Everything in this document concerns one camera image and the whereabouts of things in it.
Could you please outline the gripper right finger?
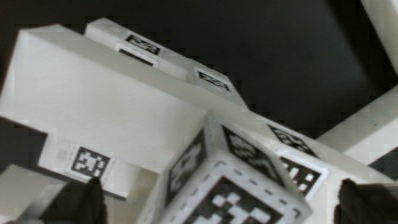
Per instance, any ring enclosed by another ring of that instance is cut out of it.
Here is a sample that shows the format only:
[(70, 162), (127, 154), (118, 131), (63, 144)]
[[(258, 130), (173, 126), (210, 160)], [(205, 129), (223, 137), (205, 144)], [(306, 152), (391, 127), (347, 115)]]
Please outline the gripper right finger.
[(398, 224), (398, 182), (342, 181), (335, 224)]

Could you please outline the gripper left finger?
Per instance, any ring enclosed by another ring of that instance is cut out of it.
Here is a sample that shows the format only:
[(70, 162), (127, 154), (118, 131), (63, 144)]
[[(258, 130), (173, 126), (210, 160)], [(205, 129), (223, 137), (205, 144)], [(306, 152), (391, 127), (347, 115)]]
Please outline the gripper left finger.
[(109, 224), (105, 193), (100, 178), (72, 182), (50, 203), (40, 220), (45, 224)]

